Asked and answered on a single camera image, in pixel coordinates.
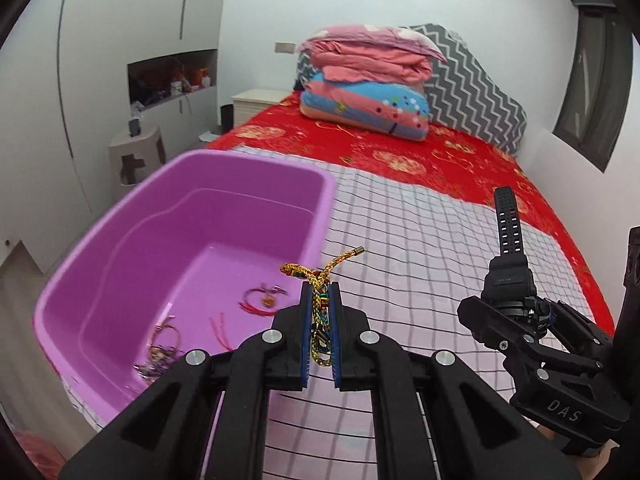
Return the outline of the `person's right hand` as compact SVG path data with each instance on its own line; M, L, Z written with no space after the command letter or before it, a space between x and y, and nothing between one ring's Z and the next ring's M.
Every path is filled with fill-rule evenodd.
M534 426L552 443L557 444L560 442L560 437L553 430L538 424L538 422L534 422ZM597 477L597 474L600 474L604 469L611 458L612 452L617 450L619 447L620 446L616 442L609 440L602 446L602 448L600 448L600 451L597 452L595 456L586 457L567 455L566 458L568 458L579 470L582 480L593 480Z

